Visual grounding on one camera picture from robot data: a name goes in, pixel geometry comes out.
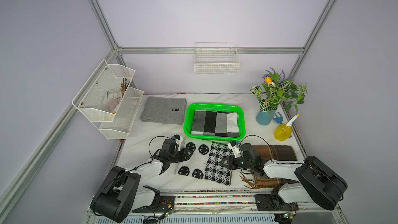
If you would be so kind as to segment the smiley houndstooth scarf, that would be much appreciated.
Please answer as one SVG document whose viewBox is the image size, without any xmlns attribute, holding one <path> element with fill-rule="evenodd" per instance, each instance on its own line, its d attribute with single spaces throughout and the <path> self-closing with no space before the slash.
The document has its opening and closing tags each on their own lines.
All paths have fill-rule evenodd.
<svg viewBox="0 0 398 224">
<path fill-rule="evenodd" d="M 233 156 L 227 145 L 189 138 L 185 141 L 185 148 L 192 152 L 192 156 L 188 161 L 178 164 L 176 175 L 209 180 L 225 186 L 231 184 L 232 170 L 219 164 L 222 159 Z"/>
</svg>

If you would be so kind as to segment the black white checked scarf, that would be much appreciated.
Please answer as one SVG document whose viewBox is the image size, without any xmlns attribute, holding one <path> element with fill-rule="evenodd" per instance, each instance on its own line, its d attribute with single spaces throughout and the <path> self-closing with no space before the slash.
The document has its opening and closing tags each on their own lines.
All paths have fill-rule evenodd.
<svg viewBox="0 0 398 224">
<path fill-rule="evenodd" d="M 238 113 L 195 111 L 191 135 L 239 138 Z"/>
</svg>

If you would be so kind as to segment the green plastic basket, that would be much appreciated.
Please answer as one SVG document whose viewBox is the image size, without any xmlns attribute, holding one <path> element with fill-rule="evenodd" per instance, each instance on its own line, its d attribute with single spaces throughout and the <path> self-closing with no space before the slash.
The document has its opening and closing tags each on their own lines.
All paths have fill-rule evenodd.
<svg viewBox="0 0 398 224">
<path fill-rule="evenodd" d="M 244 111 L 236 105 L 193 103 L 187 108 L 183 130 L 195 139 L 239 141 L 246 135 Z"/>
</svg>

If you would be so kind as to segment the brown plaid fringed scarf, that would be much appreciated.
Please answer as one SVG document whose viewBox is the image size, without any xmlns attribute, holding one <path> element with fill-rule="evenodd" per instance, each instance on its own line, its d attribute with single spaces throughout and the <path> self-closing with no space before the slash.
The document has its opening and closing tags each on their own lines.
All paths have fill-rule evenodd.
<svg viewBox="0 0 398 224">
<path fill-rule="evenodd" d="M 262 159 L 274 159 L 279 161 L 295 161 L 297 160 L 294 149 L 287 145 L 271 145 L 261 146 L 255 145 L 257 153 Z M 298 181 L 283 179 L 283 178 L 265 178 L 253 176 L 253 179 L 247 178 L 243 173 L 240 176 L 241 180 L 244 181 L 245 187 L 249 189 L 261 189 L 261 188 L 276 188 L 283 184 L 295 184 Z"/>
</svg>

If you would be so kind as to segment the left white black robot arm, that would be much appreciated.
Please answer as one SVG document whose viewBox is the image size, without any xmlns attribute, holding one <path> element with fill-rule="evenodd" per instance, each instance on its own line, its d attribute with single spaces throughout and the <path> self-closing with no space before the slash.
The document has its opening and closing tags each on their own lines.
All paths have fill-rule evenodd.
<svg viewBox="0 0 398 224">
<path fill-rule="evenodd" d="M 90 210 L 96 216 L 104 216 L 113 222 L 123 222 L 131 211 L 152 212 L 147 223 L 156 223 L 165 217 L 157 217 L 155 211 L 163 205 L 160 190 L 146 182 L 163 174 L 171 164 L 188 161 L 196 150 L 195 145 L 182 147 L 183 138 L 174 135 L 165 139 L 162 147 L 155 151 L 148 161 L 125 169 L 113 167 L 94 195 Z"/>
</svg>

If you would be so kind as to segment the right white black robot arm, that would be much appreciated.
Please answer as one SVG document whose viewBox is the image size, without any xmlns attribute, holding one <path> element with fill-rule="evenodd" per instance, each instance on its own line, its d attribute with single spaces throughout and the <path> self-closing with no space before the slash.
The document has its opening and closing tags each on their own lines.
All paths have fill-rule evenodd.
<svg viewBox="0 0 398 224">
<path fill-rule="evenodd" d="M 315 156 L 299 161 L 278 161 L 261 158 L 250 143 L 228 145 L 233 155 L 223 158 L 219 165 L 229 170 L 250 169 L 259 177 L 293 180 L 284 184 L 277 195 L 285 203 L 314 202 L 332 211 L 344 199 L 346 181 Z"/>
</svg>

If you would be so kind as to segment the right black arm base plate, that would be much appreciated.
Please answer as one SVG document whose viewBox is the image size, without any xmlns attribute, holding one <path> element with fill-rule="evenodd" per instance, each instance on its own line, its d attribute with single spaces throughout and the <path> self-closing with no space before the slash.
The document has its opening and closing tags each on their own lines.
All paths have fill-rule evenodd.
<svg viewBox="0 0 398 224">
<path fill-rule="evenodd" d="M 280 196 L 273 194 L 255 195 L 255 203 L 258 211 L 297 211 L 296 203 L 286 203 Z"/>
</svg>

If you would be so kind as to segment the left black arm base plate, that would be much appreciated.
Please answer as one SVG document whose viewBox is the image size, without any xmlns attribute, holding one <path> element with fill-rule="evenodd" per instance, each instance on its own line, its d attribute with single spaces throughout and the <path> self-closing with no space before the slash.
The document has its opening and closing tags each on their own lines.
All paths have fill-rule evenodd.
<svg viewBox="0 0 398 224">
<path fill-rule="evenodd" d="M 163 196 L 160 190 L 144 186 L 138 190 L 133 202 L 132 213 L 150 213 L 173 208 L 175 196 Z"/>
</svg>

